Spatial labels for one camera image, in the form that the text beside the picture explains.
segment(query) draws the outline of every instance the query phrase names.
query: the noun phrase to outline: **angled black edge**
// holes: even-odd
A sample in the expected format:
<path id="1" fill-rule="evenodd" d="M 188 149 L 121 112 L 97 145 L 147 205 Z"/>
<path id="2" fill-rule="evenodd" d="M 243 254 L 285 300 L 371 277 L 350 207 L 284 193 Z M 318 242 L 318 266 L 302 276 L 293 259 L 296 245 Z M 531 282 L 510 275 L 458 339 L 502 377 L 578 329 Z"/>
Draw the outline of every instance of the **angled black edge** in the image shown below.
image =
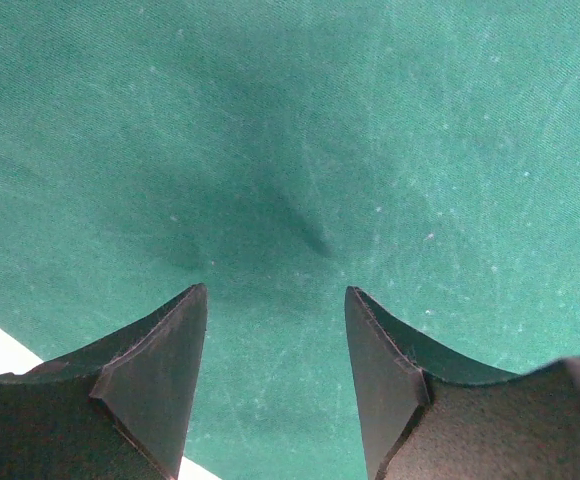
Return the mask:
<path id="1" fill-rule="evenodd" d="M 445 347 L 357 287 L 345 312 L 369 479 L 580 479 L 580 358 L 517 375 Z"/>
<path id="2" fill-rule="evenodd" d="M 24 375 L 0 375 L 0 479 L 177 478 L 207 291 Z"/>

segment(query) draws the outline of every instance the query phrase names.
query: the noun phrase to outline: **black textured surface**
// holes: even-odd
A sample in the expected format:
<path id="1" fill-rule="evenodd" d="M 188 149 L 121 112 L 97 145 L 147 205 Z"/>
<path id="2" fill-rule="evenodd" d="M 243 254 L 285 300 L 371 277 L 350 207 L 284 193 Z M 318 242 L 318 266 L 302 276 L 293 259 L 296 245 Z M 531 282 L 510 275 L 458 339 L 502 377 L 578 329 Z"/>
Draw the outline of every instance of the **black textured surface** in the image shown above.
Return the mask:
<path id="1" fill-rule="evenodd" d="M 353 287 L 346 325 L 369 479 L 580 479 L 580 358 L 498 370 Z"/>
<path id="2" fill-rule="evenodd" d="M 0 479 L 175 478 L 207 318 L 190 287 L 24 375 L 0 375 Z"/>

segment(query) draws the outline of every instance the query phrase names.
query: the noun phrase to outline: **green fabric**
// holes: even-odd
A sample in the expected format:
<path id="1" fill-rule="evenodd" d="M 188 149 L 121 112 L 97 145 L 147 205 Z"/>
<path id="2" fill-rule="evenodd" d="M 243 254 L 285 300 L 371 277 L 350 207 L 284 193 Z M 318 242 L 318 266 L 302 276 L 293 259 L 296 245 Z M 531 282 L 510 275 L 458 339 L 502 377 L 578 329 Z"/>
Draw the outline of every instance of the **green fabric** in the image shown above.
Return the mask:
<path id="1" fill-rule="evenodd" d="M 49 359 L 199 281 L 226 480 L 364 477 L 346 285 L 580 354 L 580 2 L 1 0 L 0 326 Z"/>

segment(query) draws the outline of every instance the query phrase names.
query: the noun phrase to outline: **teal fabric background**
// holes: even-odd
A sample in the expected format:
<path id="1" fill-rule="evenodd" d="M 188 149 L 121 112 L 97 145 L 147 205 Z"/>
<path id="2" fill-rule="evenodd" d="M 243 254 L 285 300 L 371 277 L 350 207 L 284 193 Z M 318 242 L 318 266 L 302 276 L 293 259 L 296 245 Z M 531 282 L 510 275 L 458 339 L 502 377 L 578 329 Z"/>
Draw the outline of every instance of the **teal fabric background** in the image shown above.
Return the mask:
<path id="1" fill-rule="evenodd" d="M 580 2 L 0 1 L 0 326 L 49 359 L 199 281 L 226 480 L 364 478 L 347 285 L 580 355 Z"/>

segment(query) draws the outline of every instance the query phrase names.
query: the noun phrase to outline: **triangular black surface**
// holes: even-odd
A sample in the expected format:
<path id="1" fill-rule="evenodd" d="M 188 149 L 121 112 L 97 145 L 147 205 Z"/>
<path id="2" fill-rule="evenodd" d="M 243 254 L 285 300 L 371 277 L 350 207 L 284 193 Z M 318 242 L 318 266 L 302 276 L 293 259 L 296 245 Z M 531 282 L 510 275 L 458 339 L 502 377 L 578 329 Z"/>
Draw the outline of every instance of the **triangular black surface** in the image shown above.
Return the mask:
<path id="1" fill-rule="evenodd" d="M 172 479 L 200 366 L 207 292 L 24 375 L 0 375 L 0 479 Z"/>
<path id="2" fill-rule="evenodd" d="M 499 370 L 355 287 L 346 327 L 369 479 L 580 478 L 580 358 Z"/>

